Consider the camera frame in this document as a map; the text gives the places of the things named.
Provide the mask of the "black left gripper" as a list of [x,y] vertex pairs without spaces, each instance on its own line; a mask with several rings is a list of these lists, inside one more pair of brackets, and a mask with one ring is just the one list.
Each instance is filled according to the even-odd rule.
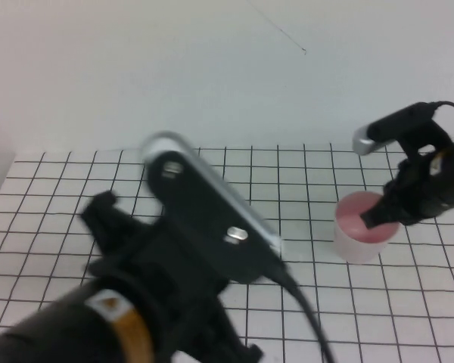
[[258,362],[256,345],[241,342],[220,294],[229,280],[190,248],[164,217],[141,222],[115,207],[112,191],[95,195],[81,218],[100,258],[88,273],[122,293],[146,322],[154,361],[184,352],[199,362]]

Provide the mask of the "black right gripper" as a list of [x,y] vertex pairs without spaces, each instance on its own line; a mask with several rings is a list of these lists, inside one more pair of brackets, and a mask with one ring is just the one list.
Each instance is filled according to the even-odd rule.
[[426,154],[417,160],[405,158],[397,166],[397,174],[384,187],[387,207],[377,203],[360,214],[367,227],[373,229],[389,222],[410,226],[440,214],[440,205],[427,186],[440,171],[440,156]]

